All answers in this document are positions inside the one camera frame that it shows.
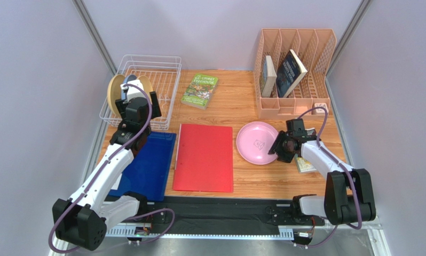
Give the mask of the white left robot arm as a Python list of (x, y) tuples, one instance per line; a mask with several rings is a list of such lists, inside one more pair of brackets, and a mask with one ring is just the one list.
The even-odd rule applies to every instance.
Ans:
[(58, 199), (52, 207), (54, 226), (49, 246), (55, 252), (63, 251), (55, 248), (54, 237), (74, 245), (68, 252), (79, 248), (94, 251), (107, 231), (138, 213), (140, 201), (134, 196), (121, 196), (106, 206), (103, 203), (115, 181), (147, 142), (149, 123), (160, 117), (161, 111), (154, 91), (117, 103), (123, 110), (123, 119), (101, 163), (69, 199)]

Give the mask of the orange plate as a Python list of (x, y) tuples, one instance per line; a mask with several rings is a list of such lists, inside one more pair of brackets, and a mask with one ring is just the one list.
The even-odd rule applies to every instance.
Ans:
[(146, 94), (150, 95), (150, 93), (154, 91), (152, 82), (150, 81), (150, 79), (147, 76), (141, 75), (141, 76), (138, 77), (138, 80), (142, 84), (143, 89), (146, 92)]

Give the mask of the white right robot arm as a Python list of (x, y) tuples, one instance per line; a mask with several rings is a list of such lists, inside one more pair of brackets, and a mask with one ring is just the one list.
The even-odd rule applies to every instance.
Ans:
[(296, 156), (304, 157), (326, 179), (324, 196), (308, 194), (293, 198), (295, 217), (318, 216), (332, 225), (354, 229), (373, 221), (376, 207), (370, 173), (340, 160), (327, 149), (319, 134), (305, 128), (301, 118), (288, 120), (286, 126), (268, 154), (276, 155), (284, 163), (291, 163)]

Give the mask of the pink plate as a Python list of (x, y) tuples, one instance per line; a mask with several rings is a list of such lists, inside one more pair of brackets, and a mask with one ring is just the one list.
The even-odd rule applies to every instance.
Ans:
[(269, 150), (278, 136), (278, 131), (265, 122), (251, 122), (238, 132), (236, 147), (243, 159), (255, 165), (266, 165), (277, 159)]

